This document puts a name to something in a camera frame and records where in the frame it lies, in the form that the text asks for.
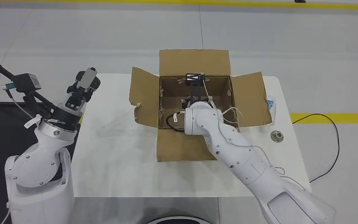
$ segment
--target yellow tape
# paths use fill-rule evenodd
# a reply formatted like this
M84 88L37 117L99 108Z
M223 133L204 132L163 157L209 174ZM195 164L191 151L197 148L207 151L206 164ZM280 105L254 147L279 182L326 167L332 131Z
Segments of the yellow tape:
M290 114L292 122L303 118L311 113L294 113ZM346 123L346 124L357 124L358 123L358 114L355 113L326 113L324 114L331 118L336 124L337 123ZM326 124L331 123L331 121L324 116L313 115L306 119L297 122L297 124Z
M201 4L213 6L274 7L274 8L316 8L331 10L358 10L358 4L344 3L294 3L292 2L250 2L227 0L0 0L0 2L70 2L70 3L144 3L144 4Z
M83 116L80 118L78 124L82 124Z

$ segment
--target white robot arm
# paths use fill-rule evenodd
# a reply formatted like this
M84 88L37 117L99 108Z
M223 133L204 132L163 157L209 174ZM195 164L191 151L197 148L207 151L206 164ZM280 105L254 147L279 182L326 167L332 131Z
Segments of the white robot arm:
M257 198L269 224L330 222L307 190L284 180L234 127L224 124L220 110L202 101L186 108L185 134L204 136L209 151Z
M79 72L75 83L67 89L66 100L58 106L36 92L41 88L36 76L14 76L1 66L0 73L12 81L4 87L10 98L11 88L23 92L30 108L39 113L29 123L41 120L35 129L38 143L21 156L11 156L5 164L12 223L66 224L74 202L70 154L66 146L74 142L81 108L100 85L97 71L89 68ZM44 102L46 108L41 108L34 97ZM62 177L52 181L60 164Z

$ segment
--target cardboard box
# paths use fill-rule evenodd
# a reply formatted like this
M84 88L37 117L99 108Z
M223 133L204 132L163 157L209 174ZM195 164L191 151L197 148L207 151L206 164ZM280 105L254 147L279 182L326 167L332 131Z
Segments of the cardboard box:
M232 77L227 50L161 50L159 64L159 76L133 67L129 94L130 103L136 106L135 121L158 128L158 162L215 159L202 136L187 136L166 124L166 117L183 110L181 99L192 91L185 85L187 73L204 72L216 107L223 111L235 106L243 114L242 119L230 112L226 119L239 120L241 127L272 122L261 72ZM203 89L200 95L206 96ZM183 128L183 115L178 115L178 123L171 125Z

